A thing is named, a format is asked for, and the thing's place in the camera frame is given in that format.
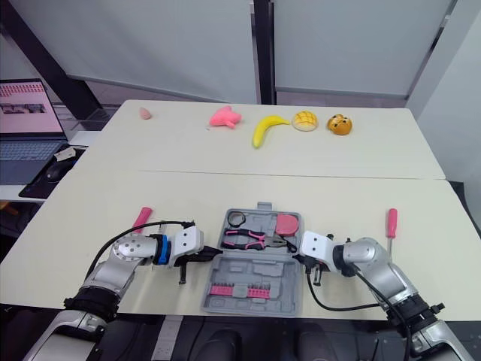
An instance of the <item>white blind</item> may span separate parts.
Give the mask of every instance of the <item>white blind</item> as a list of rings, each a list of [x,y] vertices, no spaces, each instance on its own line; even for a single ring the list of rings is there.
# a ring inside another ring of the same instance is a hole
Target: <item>white blind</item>
[[[245,0],[11,3],[70,76],[256,103]]]
[[[274,0],[277,89],[408,94],[451,0]]]

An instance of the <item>mouse pad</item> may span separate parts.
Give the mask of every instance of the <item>mouse pad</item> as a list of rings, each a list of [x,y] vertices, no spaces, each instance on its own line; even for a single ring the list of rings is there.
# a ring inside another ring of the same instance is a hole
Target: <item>mouse pad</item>
[[[80,156],[82,156],[84,149],[75,149],[76,156],[70,159],[62,160],[62,162],[72,162],[77,161]],[[51,183],[47,181],[47,169],[56,162],[56,158],[53,156],[52,159],[47,163],[46,166],[37,174],[37,177],[23,188],[23,190],[18,194],[19,197],[24,198],[40,198],[47,199],[47,197],[52,193],[53,189],[59,182]]]

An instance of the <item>open toolbox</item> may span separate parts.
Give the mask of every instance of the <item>open toolbox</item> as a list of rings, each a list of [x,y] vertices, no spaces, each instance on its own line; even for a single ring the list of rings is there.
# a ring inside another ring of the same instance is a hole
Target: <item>open toolbox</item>
[[[273,211],[266,202],[257,209],[229,209],[219,236],[222,254],[212,261],[202,309],[294,317],[300,307],[301,265],[292,256],[301,238],[297,213]]]

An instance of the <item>robotic arm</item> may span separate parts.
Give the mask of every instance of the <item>robotic arm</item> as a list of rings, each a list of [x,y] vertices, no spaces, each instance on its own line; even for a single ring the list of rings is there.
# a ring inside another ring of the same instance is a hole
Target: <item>robotic arm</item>
[[[402,270],[392,263],[386,250],[372,238],[342,244],[324,235],[305,232],[300,253],[305,256],[304,262],[306,259],[320,261],[330,272],[346,277],[360,272],[373,287],[370,287],[371,292],[387,313],[388,321],[404,337],[405,328],[401,326],[409,327],[412,356],[426,356],[424,359],[436,361],[474,361],[447,324],[436,318],[435,314],[444,305],[429,307]],[[374,288],[384,297],[374,292]]]
[[[203,244],[203,233],[196,226],[189,226],[173,237],[129,233],[117,239],[108,259],[87,276],[75,297],[65,300],[65,310],[57,314],[24,360],[98,359],[101,351],[95,346],[107,323],[115,319],[135,269],[150,264],[179,266],[179,284],[184,284],[187,262],[212,260],[221,253]]]

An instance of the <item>pliers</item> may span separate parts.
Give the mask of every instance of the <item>pliers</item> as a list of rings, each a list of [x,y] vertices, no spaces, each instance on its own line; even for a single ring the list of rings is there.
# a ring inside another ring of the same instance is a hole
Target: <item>pliers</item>
[[[298,248],[291,242],[278,235],[268,236],[264,232],[251,231],[250,229],[224,229],[224,235],[245,235],[246,237],[254,238],[256,241],[247,244],[237,244],[222,240],[222,247],[231,250],[264,250],[266,247],[287,247],[289,252],[295,253]]]

